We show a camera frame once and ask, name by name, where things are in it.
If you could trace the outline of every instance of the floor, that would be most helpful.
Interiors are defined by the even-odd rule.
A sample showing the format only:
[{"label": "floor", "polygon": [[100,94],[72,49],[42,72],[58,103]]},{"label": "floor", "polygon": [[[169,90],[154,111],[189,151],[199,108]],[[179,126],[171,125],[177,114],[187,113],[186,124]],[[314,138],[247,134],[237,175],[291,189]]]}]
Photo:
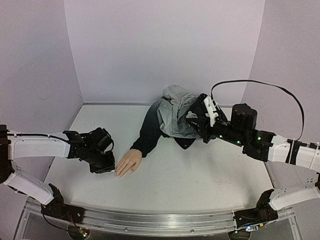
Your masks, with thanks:
[{"label": "floor", "polygon": [[[71,130],[106,128],[116,162],[138,138],[148,110],[143,105],[84,105]],[[231,109],[223,109],[230,117]],[[220,139],[198,139],[183,150],[161,137],[139,169],[120,179],[113,172],[93,174],[86,162],[56,158],[46,182],[57,186],[66,203],[129,212],[181,213],[251,208],[272,184],[263,162]]]}]

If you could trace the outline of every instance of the black strap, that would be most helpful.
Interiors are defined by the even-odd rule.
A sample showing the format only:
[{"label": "black strap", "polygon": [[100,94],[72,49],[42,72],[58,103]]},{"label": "black strap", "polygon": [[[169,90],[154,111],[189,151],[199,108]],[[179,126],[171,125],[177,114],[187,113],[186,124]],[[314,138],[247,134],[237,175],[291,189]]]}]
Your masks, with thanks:
[{"label": "black strap", "polygon": [[269,83],[265,83],[265,82],[262,82],[262,81],[257,81],[257,80],[246,80],[246,79],[240,79],[240,80],[229,80],[229,81],[221,81],[221,82],[218,82],[216,83],[212,88],[211,88],[211,98],[212,98],[212,101],[214,104],[215,103],[215,100],[214,100],[214,96],[212,94],[213,90],[215,87],[221,85],[221,84],[230,84],[230,83],[256,83],[256,84],[263,84],[263,85],[268,85],[268,86],[273,86],[273,87],[276,87],[278,89],[281,89],[282,91],[284,91],[286,94],[290,95],[291,97],[294,98],[294,100],[298,103],[299,105],[299,108],[301,110],[301,116],[302,116],[302,129],[301,129],[301,134],[299,136],[299,138],[297,139],[297,141],[301,138],[303,132],[304,132],[304,128],[305,128],[305,112],[304,112],[304,108],[302,107],[301,103],[299,102],[299,100],[296,98],[296,96],[291,93],[290,91],[288,91],[287,89],[285,89],[284,87],[282,86],[277,86],[277,85],[273,85],[273,84],[269,84]]}]

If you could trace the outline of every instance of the wall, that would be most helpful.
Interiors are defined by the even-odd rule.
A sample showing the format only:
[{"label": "wall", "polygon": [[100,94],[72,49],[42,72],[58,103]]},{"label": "wall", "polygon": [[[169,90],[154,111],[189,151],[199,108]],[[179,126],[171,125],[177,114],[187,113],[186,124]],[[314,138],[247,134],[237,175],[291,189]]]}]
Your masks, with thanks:
[{"label": "wall", "polygon": [[[0,123],[15,131],[67,129],[83,104],[63,0],[1,1]],[[17,160],[44,179],[52,158]],[[0,238],[13,239],[26,197],[0,185]]]},{"label": "wall", "polygon": [[[265,2],[262,27],[254,58],[251,79],[281,85],[293,92],[305,111],[305,142],[320,140],[320,2]],[[293,98],[272,87],[250,83],[242,102],[258,111],[257,128],[288,138],[298,138],[301,114]],[[278,186],[289,186],[314,172],[287,164],[271,164]],[[294,206],[302,236],[317,240],[320,236],[320,200]]]},{"label": "wall", "polygon": [[[248,79],[264,0],[65,0],[70,44],[85,102],[153,102],[179,84],[194,94]],[[221,86],[220,104],[246,83]]]}]

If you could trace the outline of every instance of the gray cloth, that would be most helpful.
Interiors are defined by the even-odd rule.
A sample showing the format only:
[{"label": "gray cloth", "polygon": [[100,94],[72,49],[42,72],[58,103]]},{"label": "gray cloth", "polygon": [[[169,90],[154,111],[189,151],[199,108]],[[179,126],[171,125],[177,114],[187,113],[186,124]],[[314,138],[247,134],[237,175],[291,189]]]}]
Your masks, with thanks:
[{"label": "gray cloth", "polygon": [[171,85],[163,90],[157,109],[160,130],[170,137],[195,139],[199,134],[186,122],[191,105],[197,100],[190,91]]}]

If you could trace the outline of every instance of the mannequin hand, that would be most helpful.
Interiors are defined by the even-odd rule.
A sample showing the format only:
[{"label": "mannequin hand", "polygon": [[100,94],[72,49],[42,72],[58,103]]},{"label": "mannequin hand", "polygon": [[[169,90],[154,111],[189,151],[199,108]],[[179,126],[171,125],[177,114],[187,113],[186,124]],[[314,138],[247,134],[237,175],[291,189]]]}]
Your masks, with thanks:
[{"label": "mannequin hand", "polygon": [[116,175],[120,178],[129,170],[133,173],[140,166],[142,161],[142,152],[137,149],[128,151],[116,166]]}]

